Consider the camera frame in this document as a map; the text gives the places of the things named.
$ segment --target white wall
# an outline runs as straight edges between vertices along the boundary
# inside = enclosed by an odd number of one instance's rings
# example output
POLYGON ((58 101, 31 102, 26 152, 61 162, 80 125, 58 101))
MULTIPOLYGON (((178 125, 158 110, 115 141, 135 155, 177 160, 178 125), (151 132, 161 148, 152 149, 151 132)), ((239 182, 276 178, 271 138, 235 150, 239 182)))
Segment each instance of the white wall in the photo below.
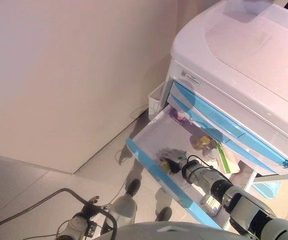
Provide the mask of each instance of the white wall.
POLYGON ((0 0, 0 156, 76 171, 147 107, 205 2, 0 0))

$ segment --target small item in drawer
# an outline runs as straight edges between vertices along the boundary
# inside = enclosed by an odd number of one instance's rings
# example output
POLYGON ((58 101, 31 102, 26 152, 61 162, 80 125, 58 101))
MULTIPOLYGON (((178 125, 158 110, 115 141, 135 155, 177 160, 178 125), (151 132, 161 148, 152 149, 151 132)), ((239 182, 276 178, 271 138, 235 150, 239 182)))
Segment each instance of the small item in drawer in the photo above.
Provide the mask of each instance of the small item in drawer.
POLYGON ((157 154, 161 169, 170 175, 178 173, 184 164, 187 162, 187 152, 178 150, 163 148, 157 154))
POLYGON ((172 109, 169 113, 169 116, 175 120, 176 122, 178 122, 180 125, 184 124, 184 122, 187 120, 187 118, 185 118, 185 115, 183 115, 182 113, 178 112, 176 109, 172 109))
POLYGON ((219 143, 216 144, 219 151, 217 162, 220 172, 222 172, 223 174, 238 173, 240 171, 240 168, 234 154, 226 147, 221 146, 219 143))
POLYGON ((201 136, 193 141, 192 146, 196 150, 206 148, 210 144, 210 138, 208 136, 201 136))
POLYGON ((214 199, 210 194, 206 194, 200 200, 200 204, 211 216, 216 216, 221 207, 220 203, 216 199, 214 199))
POLYGON ((203 156, 209 161, 216 160, 219 156, 219 151, 216 146, 216 141, 211 139, 208 147, 203 149, 203 156))
POLYGON ((170 164, 167 161, 162 161, 159 166, 166 174, 171 173, 170 164))

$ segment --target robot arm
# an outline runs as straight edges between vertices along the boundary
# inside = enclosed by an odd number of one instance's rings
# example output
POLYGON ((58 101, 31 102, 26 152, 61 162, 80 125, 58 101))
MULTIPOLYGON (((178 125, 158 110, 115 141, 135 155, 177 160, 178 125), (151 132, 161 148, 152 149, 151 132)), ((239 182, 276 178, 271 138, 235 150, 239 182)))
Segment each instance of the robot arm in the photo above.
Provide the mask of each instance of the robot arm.
POLYGON ((251 239, 288 240, 288 221, 278 219, 266 204, 234 186, 217 170, 193 160, 183 166, 182 175, 222 204, 239 234, 251 239))

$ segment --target floor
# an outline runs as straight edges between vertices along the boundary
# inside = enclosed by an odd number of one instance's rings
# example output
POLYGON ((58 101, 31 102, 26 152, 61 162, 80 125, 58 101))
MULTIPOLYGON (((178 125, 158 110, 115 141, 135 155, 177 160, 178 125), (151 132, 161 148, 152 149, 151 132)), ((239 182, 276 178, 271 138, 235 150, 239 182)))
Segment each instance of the floor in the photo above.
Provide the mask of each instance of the floor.
MULTIPOLYGON (((153 221, 156 212, 170 205, 173 210, 171 221, 195 223, 195 219, 160 188, 125 146, 125 140, 134 137, 147 122, 147 113, 144 113, 75 175, 0 160, 0 220, 34 204, 59 188, 71 188, 85 199, 100 196, 99 203, 103 205, 114 198, 125 182, 127 186, 132 179, 140 178, 141 188, 134 197, 138 205, 136 222, 153 221)), ((265 201, 279 217, 288 219, 288 182, 282 184, 278 196, 272 200, 264 199, 254 189, 251 193, 265 201)), ((1 226, 0 239, 20 240, 55 233, 60 223, 71 218, 81 207, 69 194, 61 193, 1 226)), ((104 217, 98 215, 95 220, 102 225, 104 217)), ((99 231, 97 228, 95 236, 99 235, 99 231)))

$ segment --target blue edge strip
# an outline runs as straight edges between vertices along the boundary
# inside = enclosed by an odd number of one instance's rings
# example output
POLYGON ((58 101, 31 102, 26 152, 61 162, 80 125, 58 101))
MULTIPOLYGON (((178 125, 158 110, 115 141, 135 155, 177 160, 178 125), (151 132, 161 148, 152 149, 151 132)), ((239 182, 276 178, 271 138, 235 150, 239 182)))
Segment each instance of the blue edge strip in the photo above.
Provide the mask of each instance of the blue edge strip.
POLYGON ((144 165, 148 172, 158 181, 169 187, 169 189, 180 199, 179 204, 186 209, 199 223, 221 229, 221 227, 208 216, 202 208, 192 201, 161 168, 148 157, 130 138, 126 140, 126 144, 134 156, 144 165))
MULTIPOLYGON (((176 101, 176 103, 184 110, 185 113, 187 113, 195 122, 197 122, 201 128, 206 131, 211 137, 213 137, 215 140, 221 142, 221 138, 222 138, 222 134, 217 131, 216 129, 214 129, 209 123, 207 123, 206 121, 204 121, 200 116, 198 116, 196 113, 194 113, 191 109, 189 109, 186 105, 184 105, 183 103, 181 103, 177 98, 175 98, 173 95, 172 97, 174 98, 174 100, 176 101)), ((252 156, 251 154, 249 154, 246 150, 242 149, 241 147, 239 147, 237 144, 235 144, 233 141, 229 140, 227 142, 225 142, 225 145, 227 145, 228 147, 230 147, 232 150, 234 150, 235 152, 239 153, 240 155, 246 157, 247 159, 249 159, 250 161, 252 161, 253 163, 268 169, 269 171, 272 171, 273 173, 275 173, 274 170, 272 170, 270 167, 266 166, 265 164, 263 164, 261 161, 259 161, 257 158, 255 158, 254 156, 252 156)))
MULTIPOLYGON (((279 153, 277 153, 275 150, 273 150, 271 147, 269 147, 268 145, 266 145, 264 142, 262 142, 260 139, 258 139, 257 137, 255 137, 253 134, 251 134, 249 131, 247 131, 246 129, 244 129, 242 126, 240 126, 238 123, 236 123, 235 121, 231 120, 229 117, 227 117, 226 115, 224 115, 222 112, 218 111, 217 109, 215 109, 213 106, 209 105, 207 102, 205 102, 204 100, 202 100, 201 98, 199 98, 198 96, 194 95, 191 91, 189 91, 188 89, 186 89, 184 86, 180 85, 179 83, 174 81, 174 84, 176 86, 176 88, 183 94, 183 96, 186 97, 186 99, 194 106, 194 107, 198 107, 196 104, 197 103, 201 103, 203 105, 203 107, 215 112, 217 114, 218 117, 220 117, 222 119, 222 123, 227 123, 229 126, 234 126, 237 127, 238 130, 240 130, 243 135, 238 137, 235 136, 236 138, 238 138, 239 141, 241 141, 242 143, 244 143, 245 145, 249 146, 250 148, 252 148, 253 150, 257 151, 258 153, 262 154, 263 156, 266 156, 267 158, 271 159, 272 161, 276 162, 277 164, 286 167, 288 166, 288 160, 284 159, 279 153)), ((196 122, 202 122, 202 125, 207 125, 206 128, 207 132, 209 132, 210 135, 211 132, 215 132, 216 129, 214 129, 210 124, 208 124, 206 121, 204 121, 201 117, 199 117, 196 113, 194 113, 191 109, 189 109, 187 106, 185 106, 182 102, 180 102, 175 96, 172 95, 172 97, 174 98, 174 100, 176 101, 176 103, 192 118, 194 119, 194 121, 196 122)), ((214 139, 222 142, 222 134, 221 136, 212 136, 214 139)), ((257 165, 268 169, 269 171, 276 173, 275 171, 273 171, 271 168, 267 167, 266 165, 264 165, 261 161, 259 161, 258 159, 256 159, 255 157, 253 157, 251 154, 249 154, 248 152, 246 152, 243 148, 241 148, 240 146, 238 146, 236 143, 234 143, 232 140, 228 140, 227 142, 225 142, 225 144, 227 146, 229 146, 232 150, 236 151, 237 153, 241 154, 242 156, 248 158, 249 160, 251 160, 252 162, 256 163, 257 165)))

